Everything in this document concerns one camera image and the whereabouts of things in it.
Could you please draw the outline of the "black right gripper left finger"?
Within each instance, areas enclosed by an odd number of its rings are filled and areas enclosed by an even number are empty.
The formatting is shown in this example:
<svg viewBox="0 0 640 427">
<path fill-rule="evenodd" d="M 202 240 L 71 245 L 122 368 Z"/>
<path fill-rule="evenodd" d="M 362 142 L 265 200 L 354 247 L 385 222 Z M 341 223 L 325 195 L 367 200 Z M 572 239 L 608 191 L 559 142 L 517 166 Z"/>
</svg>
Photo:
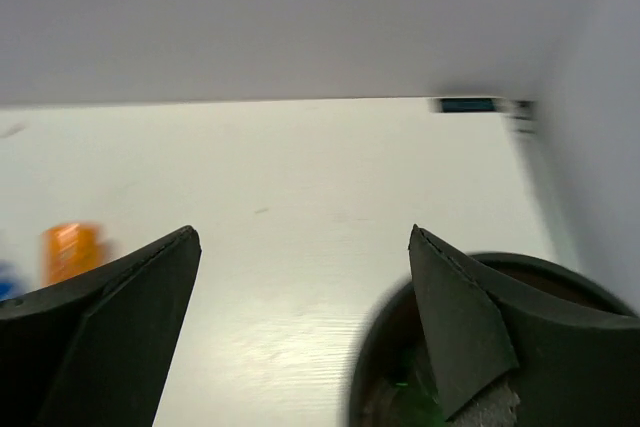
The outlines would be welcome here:
<svg viewBox="0 0 640 427">
<path fill-rule="evenodd" d="M 2 301 L 2 425 L 152 425 L 200 257 L 197 231 L 184 226 Z"/>
</svg>

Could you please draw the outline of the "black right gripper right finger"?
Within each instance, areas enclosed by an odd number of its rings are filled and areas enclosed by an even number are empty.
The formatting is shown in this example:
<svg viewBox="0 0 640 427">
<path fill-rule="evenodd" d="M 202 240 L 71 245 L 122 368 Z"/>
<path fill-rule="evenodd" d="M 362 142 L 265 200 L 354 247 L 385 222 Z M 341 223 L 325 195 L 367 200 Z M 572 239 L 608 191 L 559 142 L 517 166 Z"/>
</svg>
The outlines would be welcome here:
<svg viewBox="0 0 640 427">
<path fill-rule="evenodd" d="M 421 227 L 411 276 L 439 407 L 462 426 L 635 426 L 639 318 L 535 258 L 498 269 Z"/>
</svg>

